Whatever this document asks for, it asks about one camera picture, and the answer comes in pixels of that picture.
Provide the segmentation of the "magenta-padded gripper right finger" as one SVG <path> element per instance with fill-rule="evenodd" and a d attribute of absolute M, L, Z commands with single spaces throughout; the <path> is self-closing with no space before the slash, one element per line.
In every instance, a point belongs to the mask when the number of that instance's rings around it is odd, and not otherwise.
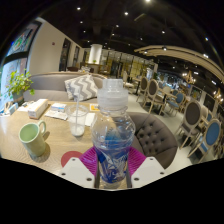
<path fill-rule="evenodd" d="M 165 176 L 165 170 L 155 157 L 146 157 L 131 147 L 127 160 L 127 186 L 140 188 Z"/>

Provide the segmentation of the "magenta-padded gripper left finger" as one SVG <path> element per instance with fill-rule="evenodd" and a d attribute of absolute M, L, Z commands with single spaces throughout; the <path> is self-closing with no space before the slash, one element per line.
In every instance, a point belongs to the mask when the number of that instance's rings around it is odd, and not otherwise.
<path fill-rule="evenodd" d="M 61 158 L 59 176 L 84 188 L 98 185 L 98 158 L 94 148 L 85 153 L 68 151 Z"/>

